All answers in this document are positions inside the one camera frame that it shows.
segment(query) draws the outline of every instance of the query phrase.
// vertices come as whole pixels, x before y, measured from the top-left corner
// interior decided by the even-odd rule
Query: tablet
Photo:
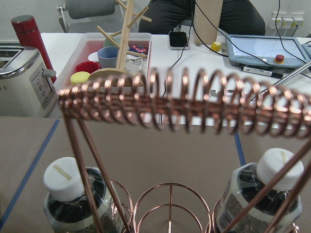
[[[295,69],[310,61],[310,57],[294,37],[282,37],[282,40],[278,36],[228,35],[227,37],[228,57],[233,66]],[[278,61],[277,55],[283,55],[284,60]]]

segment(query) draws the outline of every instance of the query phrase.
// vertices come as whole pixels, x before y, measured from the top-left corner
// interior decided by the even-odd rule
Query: smartphone
[[[169,43],[171,50],[188,49],[188,38],[185,32],[169,32]]]

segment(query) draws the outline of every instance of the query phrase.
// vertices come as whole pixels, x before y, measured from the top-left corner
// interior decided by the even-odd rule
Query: red emergency stop button
[[[274,62],[276,62],[276,63],[283,63],[284,62],[284,58],[285,57],[283,55],[279,54],[279,55],[277,55],[275,57]]]

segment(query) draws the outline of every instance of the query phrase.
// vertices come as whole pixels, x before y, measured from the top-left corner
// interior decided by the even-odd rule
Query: plastic bottle
[[[288,150],[273,148],[264,153],[258,164],[250,163],[236,169],[216,209],[217,230],[222,232],[292,157],[293,153]],[[273,190],[228,232],[263,233],[302,172],[303,165],[299,161]],[[280,221],[276,233],[283,233],[300,216],[301,211],[301,200],[298,197],[295,205]]]
[[[97,168],[87,168],[104,233],[120,233],[123,222]],[[64,157],[51,163],[43,176],[49,193],[44,212],[58,232],[95,233],[96,228],[75,158]]]

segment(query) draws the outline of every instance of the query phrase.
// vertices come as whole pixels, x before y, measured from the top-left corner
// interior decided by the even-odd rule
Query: power outlet
[[[282,27],[282,18],[281,17],[271,17],[270,22],[269,22],[269,27],[271,29],[280,29]]]
[[[282,29],[291,29],[293,26],[293,23],[294,23],[293,18],[283,18]]]
[[[293,22],[293,28],[301,28],[303,23],[304,23],[304,19],[303,18],[293,18],[294,22]]]

